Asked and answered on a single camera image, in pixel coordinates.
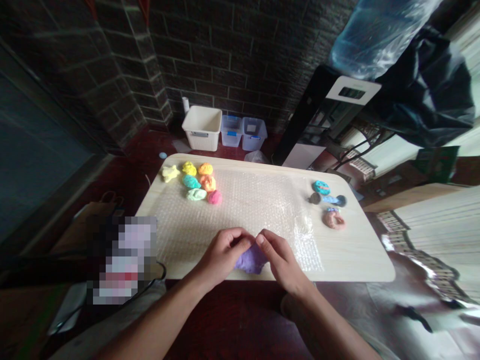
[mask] right hand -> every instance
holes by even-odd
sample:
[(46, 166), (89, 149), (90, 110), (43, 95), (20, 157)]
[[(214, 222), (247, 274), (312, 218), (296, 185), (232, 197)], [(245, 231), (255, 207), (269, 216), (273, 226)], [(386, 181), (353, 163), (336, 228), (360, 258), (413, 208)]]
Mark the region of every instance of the right hand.
[(256, 243), (270, 261), (276, 281), (292, 296), (300, 298), (313, 286), (295, 259), (288, 242), (270, 230), (263, 229)]

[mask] wooden table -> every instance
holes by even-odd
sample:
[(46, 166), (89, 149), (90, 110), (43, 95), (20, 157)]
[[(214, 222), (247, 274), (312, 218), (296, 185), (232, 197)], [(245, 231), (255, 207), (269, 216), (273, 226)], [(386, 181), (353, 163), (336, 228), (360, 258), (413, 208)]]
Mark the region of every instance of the wooden table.
[[(346, 229), (338, 231), (328, 228), (319, 216), (317, 205), (305, 201), (306, 208), (311, 212), (313, 236), (323, 267), (322, 271), (306, 271), (308, 278), (312, 281), (328, 282), (391, 282), (394, 280), (395, 270), (392, 262), (349, 185), (338, 175), (182, 153), (169, 156), (163, 166), (177, 165), (178, 168), (186, 161), (191, 161), (195, 165), (210, 163), (215, 171), (235, 169), (243, 173), (298, 177), (303, 181), (294, 182), (294, 184), (297, 184), (295, 185), (297, 188), (294, 188), (293, 191), (305, 195), (310, 195), (313, 192), (312, 182), (315, 180), (325, 181), (332, 189), (333, 195), (342, 194), (348, 200), (346, 207), (341, 209), (341, 214), (346, 221)], [(136, 216), (155, 216), (157, 210), (155, 204), (163, 192), (169, 191), (168, 185), (158, 174), (143, 199)], [(171, 263), (168, 265), (167, 277), (169, 279), (182, 278), (193, 266), (195, 266), (195, 262)], [(234, 270), (228, 279), (273, 280), (274, 278), (270, 271), (263, 271), (261, 275), (247, 275), (243, 271)]]

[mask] clear plastic container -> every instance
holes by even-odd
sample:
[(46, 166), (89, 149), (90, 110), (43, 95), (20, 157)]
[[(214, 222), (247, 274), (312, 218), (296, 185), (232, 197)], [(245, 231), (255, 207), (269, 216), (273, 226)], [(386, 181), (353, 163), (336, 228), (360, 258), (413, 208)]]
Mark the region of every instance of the clear plastic container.
[(267, 136), (265, 122), (254, 117), (244, 117), (243, 142), (241, 148), (246, 151), (260, 150)]
[(181, 128), (185, 131), (193, 150), (217, 151), (221, 125), (222, 110), (192, 106)]
[(223, 146), (238, 148), (242, 139), (242, 118), (223, 115), (221, 117), (221, 143)]

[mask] bubble wrap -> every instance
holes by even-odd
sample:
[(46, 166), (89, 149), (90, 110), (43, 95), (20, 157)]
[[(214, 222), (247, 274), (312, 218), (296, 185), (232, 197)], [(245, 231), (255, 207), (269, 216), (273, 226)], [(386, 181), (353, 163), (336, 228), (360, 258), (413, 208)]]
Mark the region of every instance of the bubble wrap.
[(293, 179), (215, 169), (213, 175), (221, 205), (187, 200), (189, 189), (178, 179), (165, 187), (155, 205), (158, 261), (167, 267), (197, 262), (220, 229), (243, 227), (256, 236), (266, 228), (288, 241), (303, 271), (323, 270), (312, 219), (304, 196), (293, 191)]

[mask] gray clay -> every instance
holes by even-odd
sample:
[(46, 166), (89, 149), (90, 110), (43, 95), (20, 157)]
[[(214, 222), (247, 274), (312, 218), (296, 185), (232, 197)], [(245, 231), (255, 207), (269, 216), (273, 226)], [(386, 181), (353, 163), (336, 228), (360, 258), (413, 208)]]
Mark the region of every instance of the gray clay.
[(322, 201), (322, 196), (318, 192), (314, 192), (312, 195), (310, 195), (310, 199), (308, 201), (311, 204), (318, 205)]

